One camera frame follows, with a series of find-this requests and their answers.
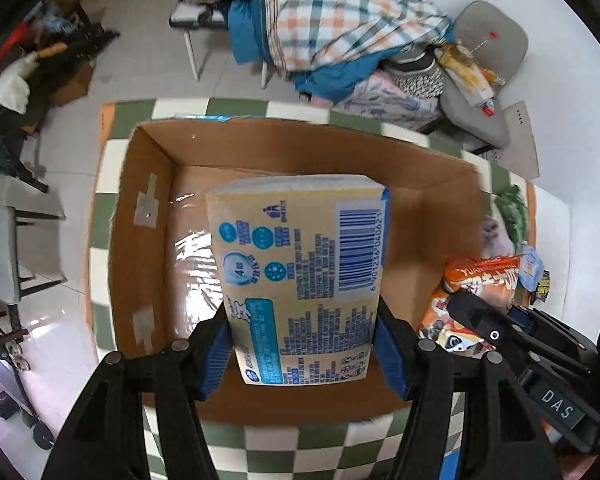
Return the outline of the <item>white folding cot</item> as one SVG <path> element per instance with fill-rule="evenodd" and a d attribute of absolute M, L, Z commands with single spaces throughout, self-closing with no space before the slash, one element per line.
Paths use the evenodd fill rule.
<path fill-rule="evenodd" d="M 268 60 L 262 36 L 263 29 L 253 16 L 249 2 L 234 1 L 223 4 L 180 0 L 169 16 L 169 25 L 183 34 L 189 66 L 196 81 L 200 79 L 201 71 L 195 56 L 193 33 L 211 30 L 228 33 L 230 50 L 238 65 L 260 65 L 260 88 L 266 88 Z"/>

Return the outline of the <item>yellow snack package on chair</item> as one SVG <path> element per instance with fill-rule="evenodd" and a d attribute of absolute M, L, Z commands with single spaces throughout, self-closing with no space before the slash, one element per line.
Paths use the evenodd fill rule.
<path fill-rule="evenodd" d="M 461 44 L 447 42 L 434 50 L 434 56 L 470 106 L 479 107 L 486 116 L 495 115 L 494 90 L 504 84 L 503 78 L 482 67 Z"/>

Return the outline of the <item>blue blanket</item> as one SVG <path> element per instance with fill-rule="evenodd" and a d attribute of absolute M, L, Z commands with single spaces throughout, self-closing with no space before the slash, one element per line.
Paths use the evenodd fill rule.
<path fill-rule="evenodd" d="M 235 0 L 251 4 L 252 14 L 262 26 L 263 40 L 266 52 L 268 65 L 272 65 L 272 60 L 268 54 L 268 46 L 266 45 L 265 37 L 265 17 L 263 0 Z M 450 28 L 444 34 L 442 42 L 449 37 Z M 428 44 L 410 44 L 402 50 L 388 50 L 376 54 L 365 55 L 357 60 L 341 63 L 332 66 L 324 66 L 317 70 L 309 72 L 284 72 L 288 73 L 291 81 L 294 83 L 294 88 L 299 92 L 310 94 L 311 96 L 319 96 L 322 99 L 329 100 L 333 103 L 338 103 L 350 96 L 354 87 L 361 81 L 367 79 L 378 67 L 379 63 L 386 58 L 391 58 L 393 55 L 409 48 L 409 47 L 426 47 Z"/>

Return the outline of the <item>green snack bag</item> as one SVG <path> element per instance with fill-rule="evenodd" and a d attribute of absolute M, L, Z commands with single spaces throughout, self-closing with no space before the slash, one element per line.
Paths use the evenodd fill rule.
<path fill-rule="evenodd" d="M 528 242 L 529 211 L 520 187 L 513 184 L 504 188 L 500 194 L 495 195 L 494 203 L 504 220 L 509 239 L 516 250 L 521 250 Z"/>

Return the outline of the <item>orange panda snack bag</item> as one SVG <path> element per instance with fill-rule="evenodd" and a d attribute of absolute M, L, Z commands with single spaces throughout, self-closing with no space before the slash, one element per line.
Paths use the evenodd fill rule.
<path fill-rule="evenodd" d="M 419 337 L 440 344 L 447 352 L 472 358 L 480 358 L 493 350 L 492 344 L 449 315 L 446 302 L 453 292 L 466 289 L 491 306 L 507 311 L 518 285 L 519 267 L 519 256 L 448 260 L 440 283 L 429 296 L 426 313 L 419 324 Z"/>

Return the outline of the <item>black yellow snack bag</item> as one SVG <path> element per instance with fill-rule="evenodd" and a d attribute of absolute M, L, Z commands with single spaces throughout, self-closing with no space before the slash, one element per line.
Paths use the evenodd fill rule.
<path fill-rule="evenodd" d="M 550 294 L 550 271 L 545 269 L 539 280 L 538 286 L 530 294 L 530 304 L 533 306 L 538 301 L 542 304 L 546 303 L 548 295 Z"/>

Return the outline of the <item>grey chair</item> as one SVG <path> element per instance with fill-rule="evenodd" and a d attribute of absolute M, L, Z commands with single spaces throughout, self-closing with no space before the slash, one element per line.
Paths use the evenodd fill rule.
<path fill-rule="evenodd" d="M 497 6 L 483 0 L 469 3 L 460 12 L 454 22 L 454 34 L 479 67 L 494 73 L 495 94 L 516 75 L 528 51 L 528 36 L 521 26 Z M 476 154 L 505 148 L 510 143 L 501 103 L 496 96 L 492 102 L 492 110 L 488 112 L 480 106 L 471 106 L 451 79 L 444 82 L 440 96 L 442 113 L 451 125 L 481 143 L 474 149 Z"/>

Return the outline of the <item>green white checkered mat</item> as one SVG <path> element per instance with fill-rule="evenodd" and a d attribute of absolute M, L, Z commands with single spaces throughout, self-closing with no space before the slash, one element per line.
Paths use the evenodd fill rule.
<path fill-rule="evenodd" d="M 99 354 L 117 347 L 105 259 L 122 158 L 132 130 L 146 120 L 185 116 L 297 119 L 299 122 L 329 126 L 345 126 L 353 120 L 326 108 L 253 100 L 158 99 L 103 105 L 100 109 L 102 156 L 95 184 L 88 254 L 91 311 L 87 315 Z M 480 186 L 489 214 L 496 213 L 496 193 L 509 185 L 518 186 L 529 208 L 535 206 L 532 184 L 498 162 L 488 162 L 462 148 L 453 148 L 448 141 L 429 139 L 421 133 L 376 119 L 359 120 L 358 130 L 390 136 L 470 162 L 480 174 Z M 388 471 L 407 415 L 407 409 L 401 408 L 369 422 L 306 427 L 251 427 L 205 420 L 202 428 L 223 479 L 358 479 L 366 472 Z"/>

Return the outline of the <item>lilac cloth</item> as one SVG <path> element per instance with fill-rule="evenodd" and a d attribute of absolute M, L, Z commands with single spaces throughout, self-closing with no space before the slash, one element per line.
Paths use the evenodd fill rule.
<path fill-rule="evenodd" d="M 481 222 L 480 238 L 482 244 L 481 255 L 485 259 L 515 255 L 515 246 L 510 240 L 506 229 L 492 217 L 486 217 Z"/>

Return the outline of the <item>white cloth bundle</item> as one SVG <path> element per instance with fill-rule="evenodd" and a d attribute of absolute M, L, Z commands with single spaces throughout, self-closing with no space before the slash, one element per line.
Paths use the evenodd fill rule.
<path fill-rule="evenodd" d="M 12 62 L 0 75 L 0 108 L 26 114 L 30 88 L 27 79 L 38 67 L 38 54 L 31 52 Z"/>

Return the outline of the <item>brown cardboard box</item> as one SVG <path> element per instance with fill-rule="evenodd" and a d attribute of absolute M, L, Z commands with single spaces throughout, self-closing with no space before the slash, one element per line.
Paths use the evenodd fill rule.
<path fill-rule="evenodd" d="M 204 196 L 243 178 L 364 174 L 389 191 L 388 249 L 381 295 L 392 314 L 420 322 L 446 260 L 480 252 L 484 200 L 469 162 L 400 136 L 268 118 L 171 119 L 138 125 L 126 150 L 109 239 L 109 295 L 119 350 L 146 358 L 143 386 L 160 417 L 197 416 L 245 426 L 362 422 L 403 408 L 378 364 L 339 386 L 247 385 L 230 363 L 207 400 L 196 361 L 175 352 L 218 279 L 210 252 L 175 259 L 182 238 L 210 240 Z"/>

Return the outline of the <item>plaid checkered blanket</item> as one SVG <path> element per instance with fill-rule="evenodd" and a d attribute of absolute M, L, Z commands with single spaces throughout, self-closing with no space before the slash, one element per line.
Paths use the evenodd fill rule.
<path fill-rule="evenodd" d="M 438 44 L 451 26 L 431 0 L 263 0 L 263 7 L 268 54 L 286 72 Z"/>

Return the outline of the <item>light blue tissue pack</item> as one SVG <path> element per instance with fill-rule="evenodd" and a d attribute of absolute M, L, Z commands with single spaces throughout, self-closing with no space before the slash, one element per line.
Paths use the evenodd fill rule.
<path fill-rule="evenodd" d="M 528 292 L 535 292 L 542 280 L 544 263 L 535 249 L 523 244 L 519 253 L 518 281 Z"/>

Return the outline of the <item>pink floral folded quilt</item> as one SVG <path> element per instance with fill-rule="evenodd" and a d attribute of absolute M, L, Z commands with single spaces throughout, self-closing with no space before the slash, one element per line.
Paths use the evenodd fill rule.
<path fill-rule="evenodd" d="M 378 70 L 332 108 L 343 114 L 422 130 L 442 116 L 439 104 L 442 92 L 441 70 L 414 77 L 393 77 Z"/>

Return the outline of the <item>black white patterned cushion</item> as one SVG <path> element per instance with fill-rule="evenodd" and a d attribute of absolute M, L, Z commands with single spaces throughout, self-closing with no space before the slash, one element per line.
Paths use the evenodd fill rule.
<path fill-rule="evenodd" d="M 386 58 L 381 68 L 409 96 L 429 99 L 442 95 L 442 70 L 434 55 L 423 48 L 412 47 Z"/>

